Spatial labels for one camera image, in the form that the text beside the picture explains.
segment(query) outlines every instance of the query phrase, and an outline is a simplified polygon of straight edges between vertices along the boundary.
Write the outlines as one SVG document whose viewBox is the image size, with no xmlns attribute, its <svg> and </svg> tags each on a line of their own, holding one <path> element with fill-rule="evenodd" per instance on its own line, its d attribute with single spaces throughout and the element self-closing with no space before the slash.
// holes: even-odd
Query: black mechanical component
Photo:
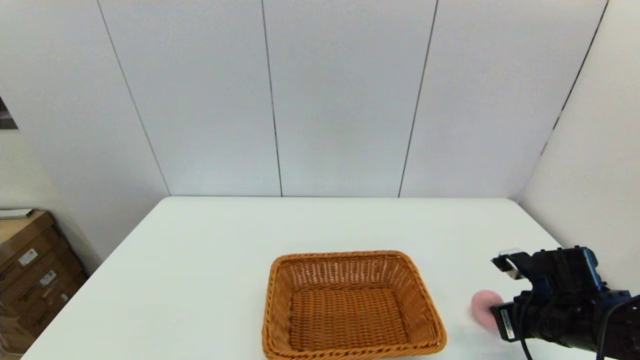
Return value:
<svg viewBox="0 0 640 360">
<path fill-rule="evenodd" d="M 502 339 L 521 341 L 528 359 L 527 338 L 593 351 L 597 359 L 640 359 L 640 296 L 610 290 L 588 248 L 516 252 L 492 262 L 514 279 L 531 281 L 531 291 L 491 308 Z"/>
</svg>

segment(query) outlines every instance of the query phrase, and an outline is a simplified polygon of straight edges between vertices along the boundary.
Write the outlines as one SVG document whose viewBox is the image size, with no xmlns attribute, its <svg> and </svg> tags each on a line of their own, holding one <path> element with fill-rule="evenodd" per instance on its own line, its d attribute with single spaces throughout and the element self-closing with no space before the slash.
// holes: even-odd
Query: black cable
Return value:
<svg viewBox="0 0 640 360">
<path fill-rule="evenodd" d="M 604 360 L 604 342 L 607 337 L 607 325 L 609 322 L 605 317 L 605 321 L 600 325 L 600 334 L 598 335 L 598 351 L 596 352 L 596 360 Z"/>
<path fill-rule="evenodd" d="M 520 318 L 518 319 L 518 332 L 520 333 L 520 344 L 522 345 L 522 351 L 524 351 L 527 360 L 533 360 L 531 357 L 531 353 L 529 352 L 529 347 L 527 347 L 527 342 L 525 341 L 524 336 L 524 317 L 527 314 L 527 310 L 529 310 L 529 305 L 531 304 L 531 299 L 533 299 L 533 293 L 529 294 L 529 298 L 522 306 L 522 312 L 520 313 Z"/>
</svg>

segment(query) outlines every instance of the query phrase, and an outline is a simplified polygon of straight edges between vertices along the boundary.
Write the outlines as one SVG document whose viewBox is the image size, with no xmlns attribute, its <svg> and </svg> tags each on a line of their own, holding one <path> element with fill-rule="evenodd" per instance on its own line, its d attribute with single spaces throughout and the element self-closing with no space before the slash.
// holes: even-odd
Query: pink sponge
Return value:
<svg viewBox="0 0 640 360">
<path fill-rule="evenodd" d="M 504 303 L 495 291 L 481 290 L 471 298 L 471 313 L 480 325 L 489 330 L 498 330 L 490 308 Z"/>
</svg>

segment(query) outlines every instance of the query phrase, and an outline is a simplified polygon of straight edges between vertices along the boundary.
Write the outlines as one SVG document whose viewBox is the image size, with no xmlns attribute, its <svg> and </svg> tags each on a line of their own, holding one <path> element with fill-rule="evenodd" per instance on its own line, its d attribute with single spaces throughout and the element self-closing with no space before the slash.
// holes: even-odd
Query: stacked cardboard boxes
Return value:
<svg viewBox="0 0 640 360">
<path fill-rule="evenodd" d="M 0 345 L 23 353 L 86 277 L 44 211 L 0 220 Z"/>
</svg>

